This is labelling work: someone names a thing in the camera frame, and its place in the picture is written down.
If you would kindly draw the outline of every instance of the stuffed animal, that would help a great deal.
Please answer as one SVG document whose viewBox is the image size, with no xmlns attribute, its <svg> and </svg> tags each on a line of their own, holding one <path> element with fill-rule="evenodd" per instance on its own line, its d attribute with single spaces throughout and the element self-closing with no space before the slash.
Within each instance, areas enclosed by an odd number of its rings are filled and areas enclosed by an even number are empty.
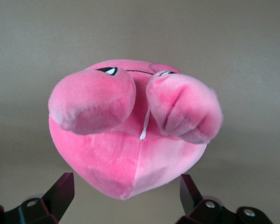
<svg viewBox="0 0 280 224">
<path fill-rule="evenodd" d="M 66 76 L 48 106 L 61 156 L 94 188 L 121 200 L 186 172 L 223 120 L 215 92 L 201 81 L 133 60 Z"/>
</svg>

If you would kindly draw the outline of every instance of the plush toy leg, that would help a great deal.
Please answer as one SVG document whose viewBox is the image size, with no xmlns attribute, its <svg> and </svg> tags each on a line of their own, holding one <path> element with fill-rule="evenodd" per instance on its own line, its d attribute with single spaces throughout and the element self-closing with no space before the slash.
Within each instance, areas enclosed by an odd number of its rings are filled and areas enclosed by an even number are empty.
<svg viewBox="0 0 280 224">
<path fill-rule="evenodd" d="M 193 77 L 156 73 L 146 94 L 151 113 L 166 134 L 201 144 L 221 127 L 223 116 L 215 92 Z"/>
<path fill-rule="evenodd" d="M 76 134 L 101 133 L 124 122 L 135 99 L 136 86 L 126 71 L 84 70 L 56 85 L 49 99 L 50 117 Z"/>
</svg>

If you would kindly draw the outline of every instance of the plain backdrop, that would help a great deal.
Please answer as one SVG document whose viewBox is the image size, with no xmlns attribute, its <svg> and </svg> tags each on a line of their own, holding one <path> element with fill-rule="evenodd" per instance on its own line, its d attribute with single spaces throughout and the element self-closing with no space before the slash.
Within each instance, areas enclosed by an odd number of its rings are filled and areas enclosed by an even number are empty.
<svg viewBox="0 0 280 224">
<path fill-rule="evenodd" d="M 189 170 L 202 194 L 280 224 L 280 0 L 0 0 L 0 204 L 72 172 L 48 129 L 64 76 L 109 59 L 167 63 L 216 90 L 225 116 Z M 127 201 L 75 174 L 61 224 L 173 224 L 179 179 Z"/>
</svg>

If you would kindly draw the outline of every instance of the metal screw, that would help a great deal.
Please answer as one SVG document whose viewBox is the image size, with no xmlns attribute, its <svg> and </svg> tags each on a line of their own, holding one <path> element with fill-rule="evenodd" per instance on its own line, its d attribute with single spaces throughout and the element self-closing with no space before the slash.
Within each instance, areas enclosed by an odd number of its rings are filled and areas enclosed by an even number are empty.
<svg viewBox="0 0 280 224">
<path fill-rule="evenodd" d="M 254 213 L 251 209 L 245 209 L 245 210 L 244 210 L 244 213 L 245 213 L 247 216 L 250 216 L 250 217 L 254 217 L 254 216 L 255 216 L 255 213 Z"/>
<path fill-rule="evenodd" d="M 27 203 L 27 207 L 32 207 L 36 203 L 37 203 L 37 200 L 30 201 L 30 202 Z"/>
<path fill-rule="evenodd" d="M 211 201 L 208 201 L 208 202 L 206 202 L 205 204 L 206 204 L 206 206 L 209 207 L 210 209 L 215 208 L 215 204 L 214 204 L 213 202 L 211 202 Z"/>
</svg>

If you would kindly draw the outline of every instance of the plush toy eye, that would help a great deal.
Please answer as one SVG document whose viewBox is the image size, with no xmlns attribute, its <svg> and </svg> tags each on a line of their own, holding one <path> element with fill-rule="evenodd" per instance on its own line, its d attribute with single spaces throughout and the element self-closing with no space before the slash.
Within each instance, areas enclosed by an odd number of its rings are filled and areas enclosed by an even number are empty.
<svg viewBox="0 0 280 224">
<path fill-rule="evenodd" d="M 101 68 L 97 69 L 98 71 L 103 71 L 111 76 L 114 76 L 117 73 L 117 68 L 116 67 L 106 67 L 106 68 Z"/>
<path fill-rule="evenodd" d="M 174 74 L 175 72 L 173 71 L 164 71 L 162 72 L 159 76 L 166 76 L 166 75 L 169 75 L 169 74 Z"/>
</svg>

